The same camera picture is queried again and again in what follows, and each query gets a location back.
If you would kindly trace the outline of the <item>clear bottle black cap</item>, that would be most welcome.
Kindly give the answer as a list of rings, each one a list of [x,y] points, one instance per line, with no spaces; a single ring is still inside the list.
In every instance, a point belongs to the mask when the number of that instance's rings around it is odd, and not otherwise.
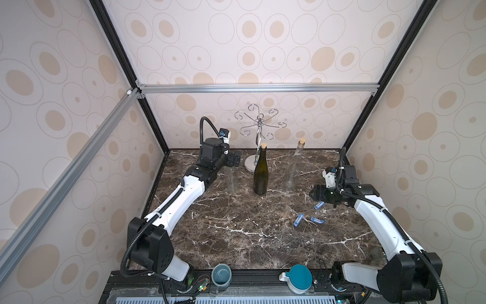
[[[239,168],[224,167],[224,177],[226,182],[226,191],[235,195],[239,188]]]

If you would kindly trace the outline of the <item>dark green wine bottle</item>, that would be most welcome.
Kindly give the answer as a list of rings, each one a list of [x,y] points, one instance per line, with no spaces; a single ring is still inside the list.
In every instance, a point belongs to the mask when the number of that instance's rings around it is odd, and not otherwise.
[[[253,179],[253,190],[257,195],[264,195],[267,192],[268,178],[267,144],[262,143],[259,149],[259,157]]]

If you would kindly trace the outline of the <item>clear glass bottle cork stopper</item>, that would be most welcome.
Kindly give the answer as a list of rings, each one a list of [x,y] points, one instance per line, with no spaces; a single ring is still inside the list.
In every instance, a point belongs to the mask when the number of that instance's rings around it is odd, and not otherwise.
[[[301,172],[302,154],[305,147],[306,139],[301,138],[298,142],[297,148],[289,161],[288,167],[284,176],[284,186],[288,190],[295,188]]]

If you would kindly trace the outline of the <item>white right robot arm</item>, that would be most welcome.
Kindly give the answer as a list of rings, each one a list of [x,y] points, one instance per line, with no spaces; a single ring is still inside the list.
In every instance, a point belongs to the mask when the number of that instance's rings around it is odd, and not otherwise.
[[[387,259],[381,268],[358,262],[335,262],[330,281],[338,290],[355,283],[381,294],[390,303],[432,301],[448,302],[440,279],[442,261],[436,253],[423,247],[402,228],[386,207],[378,191],[359,181],[352,165],[328,167],[323,171],[324,184],[313,186],[310,197],[334,206],[355,209],[370,226]]]

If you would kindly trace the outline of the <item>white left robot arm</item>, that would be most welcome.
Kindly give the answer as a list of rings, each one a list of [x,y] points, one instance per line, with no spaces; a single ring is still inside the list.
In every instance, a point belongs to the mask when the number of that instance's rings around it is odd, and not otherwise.
[[[208,138],[200,145],[200,154],[181,178],[174,192],[144,218],[133,218],[127,229],[127,249],[120,263],[124,277],[135,276],[128,271],[128,262],[135,262],[158,276],[178,282],[190,278],[191,266],[175,254],[170,236],[182,215],[216,180],[224,167],[237,167],[240,153],[229,151],[229,136]]]

